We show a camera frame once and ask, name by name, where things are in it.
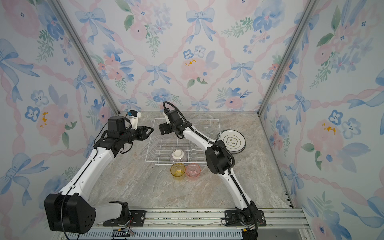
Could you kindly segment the yellow glass cup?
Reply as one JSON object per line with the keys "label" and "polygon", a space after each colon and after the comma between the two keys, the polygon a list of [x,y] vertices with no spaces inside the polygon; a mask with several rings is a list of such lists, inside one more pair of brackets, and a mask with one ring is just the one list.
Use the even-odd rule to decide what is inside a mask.
{"label": "yellow glass cup", "polygon": [[185,175],[186,167],[182,163],[175,163],[171,166],[170,172],[174,178],[180,179]]}

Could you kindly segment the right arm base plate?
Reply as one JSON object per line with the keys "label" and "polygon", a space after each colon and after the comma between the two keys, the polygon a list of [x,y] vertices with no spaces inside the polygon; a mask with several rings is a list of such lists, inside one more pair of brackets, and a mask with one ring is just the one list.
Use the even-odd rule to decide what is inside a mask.
{"label": "right arm base plate", "polygon": [[255,223],[257,223],[258,227],[266,227],[267,222],[264,215],[264,212],[261,210],[257,210],[255,212],[243,212],[234,210],[227,210],[224,212],[225,216],[222,219],[222,225],[227,227],[254,227]]}

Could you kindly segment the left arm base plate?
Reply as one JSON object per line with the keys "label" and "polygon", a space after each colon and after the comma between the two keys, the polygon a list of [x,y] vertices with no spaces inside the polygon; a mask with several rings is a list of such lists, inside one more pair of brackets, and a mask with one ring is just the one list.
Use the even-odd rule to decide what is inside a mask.
{"label": "left arm base plate", "polygon": [[146,219],[146,211],[130,210],[127,217],[103,222],[103,227],[143,227]]}

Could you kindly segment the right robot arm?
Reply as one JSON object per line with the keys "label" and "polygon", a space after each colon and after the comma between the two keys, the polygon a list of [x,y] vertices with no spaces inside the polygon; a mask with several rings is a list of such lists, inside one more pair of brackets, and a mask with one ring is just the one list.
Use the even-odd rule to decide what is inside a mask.
{"label": "right robot arm", "polygon": [[209,170],[218,175],[230,192],[240,222],[245,226],[257,225],[258,208],[245,193],[239,183],[233,167],[235,159],[222,141],[216,141],[196,129],[177,109],[164,109],[166,122],[159,125],[162,135],[175,133],[177,137],[187,139],[205,152]]}

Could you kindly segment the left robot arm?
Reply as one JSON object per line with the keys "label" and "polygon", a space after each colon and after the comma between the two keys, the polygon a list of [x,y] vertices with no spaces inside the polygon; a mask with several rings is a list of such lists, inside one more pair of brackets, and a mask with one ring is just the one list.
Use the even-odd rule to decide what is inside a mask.
{"label": "left robot arm", "polygon": [[89,195],[108,164],[118,154],[124,154],[126,144],[144,141],[153,132],[151,127],[138,125],[140,117],[140,113],[130,111],[127,117],[109,118],[107,130],[94,143],[78,173],[58,193],[46,197],[44,207],[51,231],[85,234],[95,224],[111,222],[124,227],[130,224],[128,203],[114,201],[93,207]]}

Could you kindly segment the white wire dish rack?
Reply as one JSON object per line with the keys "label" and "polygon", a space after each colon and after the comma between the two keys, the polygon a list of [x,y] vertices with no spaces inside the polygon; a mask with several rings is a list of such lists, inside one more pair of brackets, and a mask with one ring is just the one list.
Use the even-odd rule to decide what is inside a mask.
{"label": "white wire dish rack", "polygon": [[[180,149],[185,156],[180,161],[185,165],[198,164],[206,166],[205,151],[193,142],[186,139],[179,139],[174,133],[162,135],[159,125],[166,120],[155,118],[153,120],[154,132],[149,138],[146,162],[156,165],[172,165],[175,160],[171,159],[173,151]],[[218,119],[189,119],[195,129],[207,137],[216,140],[221,134],[220,121]]]}

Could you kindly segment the pink glass cup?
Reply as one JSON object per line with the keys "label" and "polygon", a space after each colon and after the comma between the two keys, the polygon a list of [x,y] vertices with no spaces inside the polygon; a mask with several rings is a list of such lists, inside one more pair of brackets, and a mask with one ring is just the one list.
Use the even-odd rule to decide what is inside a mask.
{"label": "pink glass cup", "polygon": [[188,164],[186,174],[189,178],[197,178],[201,174],[201,167],[198,164]]}

